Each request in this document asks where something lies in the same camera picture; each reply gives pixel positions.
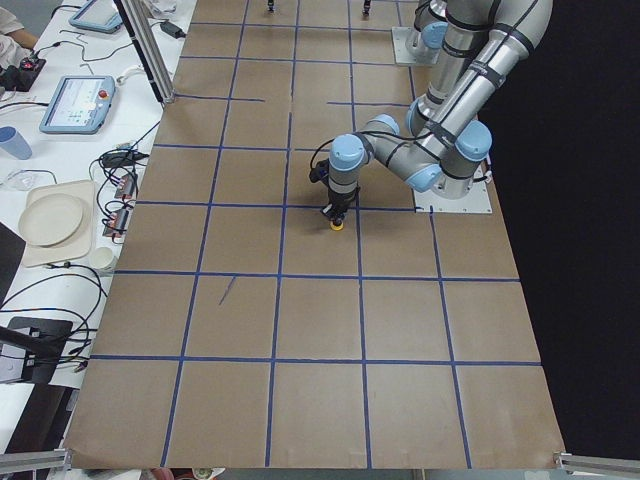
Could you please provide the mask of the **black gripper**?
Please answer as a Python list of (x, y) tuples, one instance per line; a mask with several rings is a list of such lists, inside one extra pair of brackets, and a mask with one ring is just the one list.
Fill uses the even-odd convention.
[(329, 220), (333, 219), (333, 216), (339, 216), (340, 222), (344, 223), (348, 216), (348, 209), (351, 204), (357, 199), (360, 191), (360, 187), (356, 186), (352, 191), (348, 193), (338, 193), (331, 188), (328, 188), (328, 204), (321, 210), (321, 213)]

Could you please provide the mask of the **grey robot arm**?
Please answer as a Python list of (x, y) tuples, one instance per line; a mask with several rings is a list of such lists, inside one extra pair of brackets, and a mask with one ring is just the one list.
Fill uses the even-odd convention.
[(547, 30), (550, 1), (422, 1), (414, 30), (438, 58), (427, 91), (406, 115), (408, 136), (381, 114), (330, 143), (327, 159), (311, 161), (309, 179), (328, 192), (323, 215), (334, 230), (358, 197), (361, 169), (380, 162), (416, 192), (457, 199), (471, 185), (491, 147), (476, 115)]
[(407, 43), (421, 65), (435, 65), (444, 42), (448, 23), (445, 0), (422, 0), (415, 10), (413, 31)]

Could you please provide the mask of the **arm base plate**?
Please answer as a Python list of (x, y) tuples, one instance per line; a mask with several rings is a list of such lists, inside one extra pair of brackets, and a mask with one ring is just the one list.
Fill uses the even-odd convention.
[(425, 213), (492, 214), (484, 174), (484, 161), (476, 164), (473, 176), (467, 179), (453, 179), (441, 173), (429, 190), (413, 192), (416, 210)]
[(436, 26), (417, 32), (412, 27), (393, 27), (391, 36), (395, 63), (402, 66), (435, 65), (445, 30)]

